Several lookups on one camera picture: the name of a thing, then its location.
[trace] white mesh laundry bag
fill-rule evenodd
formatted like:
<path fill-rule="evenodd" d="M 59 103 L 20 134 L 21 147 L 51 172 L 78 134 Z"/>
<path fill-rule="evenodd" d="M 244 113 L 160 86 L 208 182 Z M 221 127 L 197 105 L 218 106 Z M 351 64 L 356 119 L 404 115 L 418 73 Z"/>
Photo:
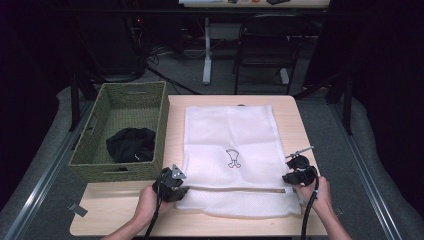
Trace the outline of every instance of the white mesh laundry bag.
<path fill-rule="evenodd" d="M 226 217 L 283 217 L 300 204 L 272 106 L 187 107 L 182 171 L 189 186 L 177 209 Z"/>

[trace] basket handle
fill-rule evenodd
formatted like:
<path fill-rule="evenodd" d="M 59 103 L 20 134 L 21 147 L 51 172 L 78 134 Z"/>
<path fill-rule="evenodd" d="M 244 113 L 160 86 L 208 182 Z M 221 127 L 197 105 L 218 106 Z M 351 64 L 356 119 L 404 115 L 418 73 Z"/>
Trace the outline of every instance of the basket handle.
<path fill-rule="evenodd" d="M 145 86 L 135 85 L 135 86 L 127 86 L 126 94 L 144 94 L 147 93 L 148 90 Z"/>
<path fill-rule="evenodd" d="M 109 170 L 107 172 L 103 172 L 103 174 L 126 174 L 126 173 L 129 173 L 129 172 L 130 171 L 128 170 L 128 168 L 119 167 L 119 168 L 116 168 L 116 169 Z"/>
<path fill-rule="evenodd" d="M 87 124 L 87 133 L 90 136 L 93 135 L 96 125 L 97 125 L 97 117 L 96 117 L 96 114 L 93 113 L 92 117 L 88 120 L 88 124 Z"/>

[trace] tape on table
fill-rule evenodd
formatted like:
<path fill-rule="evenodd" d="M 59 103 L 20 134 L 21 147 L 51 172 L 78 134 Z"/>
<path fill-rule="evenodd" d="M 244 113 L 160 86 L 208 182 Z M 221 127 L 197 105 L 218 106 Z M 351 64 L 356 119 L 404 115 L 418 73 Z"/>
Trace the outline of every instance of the tape on table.
<path fill-rule="evenodd" d="M 75 204 L 75 203 L 72 203 L 71 205 L 69 205 L 68 209 L 80 215 L 81 217 L 84 217 L 85 214 L 87 214 L 88 212 L 87 210 L 85 210 L 84 208 L 80 207 L 78 204 Z"/>

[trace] human arm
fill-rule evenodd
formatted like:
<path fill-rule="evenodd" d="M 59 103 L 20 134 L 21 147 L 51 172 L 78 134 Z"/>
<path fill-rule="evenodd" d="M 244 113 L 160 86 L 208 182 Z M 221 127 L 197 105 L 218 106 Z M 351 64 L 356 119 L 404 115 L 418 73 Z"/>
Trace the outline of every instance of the human arm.
<path fill-rule="evenodd" d="M 329 239 L 345 240 L 351 239 L 343 225 L 340 223 L 336 214 L 334 213 L 331 194 L 330 194 L 330 183 L 323 176 L 319 178 L 319 189 L 317 199 L 315 199 L 312 208 L 321 219 L 325 230 L 327 231 Z M 314 191 L 315 182 L 308 186 L 296 185 L 294 188 L 300 195 L 305 199 L 309 200 Z"/>
<path fill-rule="evenodd" d="M 165 212 L 169 206 L 170 203 L 163 201 L 159 209 L 159 214 Z M 153 191 L 152 186 L 147 186 L 140 191 L 140 196 L 134 212 L 134 216 L 116 231 L 102 239 L 132 239 L 150 223 L 155 209 L 156 193 Z"/>

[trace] metal rail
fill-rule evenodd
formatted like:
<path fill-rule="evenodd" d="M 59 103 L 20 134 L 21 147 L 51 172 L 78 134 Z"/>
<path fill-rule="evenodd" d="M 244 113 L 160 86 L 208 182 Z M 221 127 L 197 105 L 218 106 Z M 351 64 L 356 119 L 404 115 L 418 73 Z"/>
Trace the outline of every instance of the metal rail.
<path fill-rule="evenodd" d="M 12 226 L 10 227 L 8 233 L 6 234 L 6 240 L 18 240 L 22 239 L 22 237 L 24 236 L 32 219 L 35 217 L 38 209 L 40 208 L 45 197 L 47 196 L 47 193 L 49 192 L 51 186 L 56 180 L 60 169 L 69 160 L 69 149 L 71 149 L 73 144 L 78 140 L 79 133 L 82 132 L 82 129 L 84 128 L 85 122 L 88 119 L 89 113 L 93 108 L 93 105 L 94 102 L 89 102 L 82 106 L 82 121 L 79 122 L 75 130 L 68 134 L 62 142 L 56 159 L 54 159 L 54 161 L 52 161 L 52 163 L 44 171 L 31 195 L 28 197 L 28 200 L 26 201 L 21 212 L 19 213 Z"/>
<path fill-rule="evenodd" d="M 331 113 L 333 114 L 333 117 L 336 119 L 337 126 L 344 136 L 347 144 L 349 145 L 352 154 L 354 156 L 354 164 L 356 166 L 356 169 L 358 171 L 359 178 L 365 188 L 365 191 L 368 195 L 368 198 L 371 201 L 371 205 L 374 208 L 374 211 L 377 215 L 377 218 L 379 219 L 381 226 L 383 228 L 384 233 L 387 236 L 387 239 L 402 239 L 402 236 L 400 235 L 400 232 L 393 221 L 393 218 L 389 212 L 389 209 L 387 208 L 387 205 L 383 199 L 383 197 L 380 194 L 380 191 L 378 190 L 377 185 L 374 182 L 374 179 L 368 170 L 368 167 L 365 163 L 364 158 L 362 157 L 362 154 L 356 145 L 355 140 L 353 139 L 353 136 L 349 135 L 341 121 L 341 110 L 337 107 L 335 104 L 329 105 Z"/>

